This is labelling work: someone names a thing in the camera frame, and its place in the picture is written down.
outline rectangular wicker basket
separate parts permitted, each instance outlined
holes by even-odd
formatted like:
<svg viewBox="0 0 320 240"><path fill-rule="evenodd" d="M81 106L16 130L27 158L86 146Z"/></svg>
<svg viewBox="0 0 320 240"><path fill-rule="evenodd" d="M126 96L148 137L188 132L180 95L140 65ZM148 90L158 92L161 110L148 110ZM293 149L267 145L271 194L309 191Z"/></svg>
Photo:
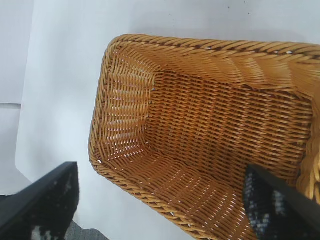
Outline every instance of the rectangular wicker basket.
<svg viewBox="0 0 320 240"><path fill-rule="evenodd" d="M196 239L256 239L248 163L320 203L320 47L123 35L102 63L94 169Z"/></svg>

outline tan wicker weave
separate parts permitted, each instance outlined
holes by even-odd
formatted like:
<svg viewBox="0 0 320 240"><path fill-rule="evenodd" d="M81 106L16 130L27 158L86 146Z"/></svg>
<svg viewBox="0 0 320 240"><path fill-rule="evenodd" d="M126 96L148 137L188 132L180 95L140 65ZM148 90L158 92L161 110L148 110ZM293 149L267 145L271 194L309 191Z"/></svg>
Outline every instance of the tan wicker weave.
<svg viewBox="0 0 320 240"><path fill-rule="evenodd" d="M256 239L248 163L320 203L319 150L318 45L128 34L106 50L91 163L196 239Z"/></svg>

